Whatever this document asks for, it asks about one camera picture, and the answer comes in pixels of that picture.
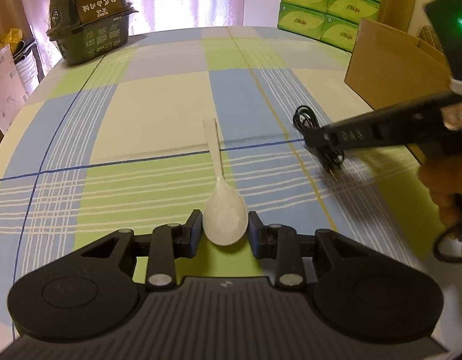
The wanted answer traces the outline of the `person's right hand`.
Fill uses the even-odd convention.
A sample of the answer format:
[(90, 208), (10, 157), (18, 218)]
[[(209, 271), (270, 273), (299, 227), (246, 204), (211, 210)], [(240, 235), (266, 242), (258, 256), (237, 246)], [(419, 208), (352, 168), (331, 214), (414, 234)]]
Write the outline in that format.
[(462, 220), (455, 197), (462, 195), (462, 155), (428, 159), (419, 169), (418, 178), (438, 207), (439, 219), (446, 228)]

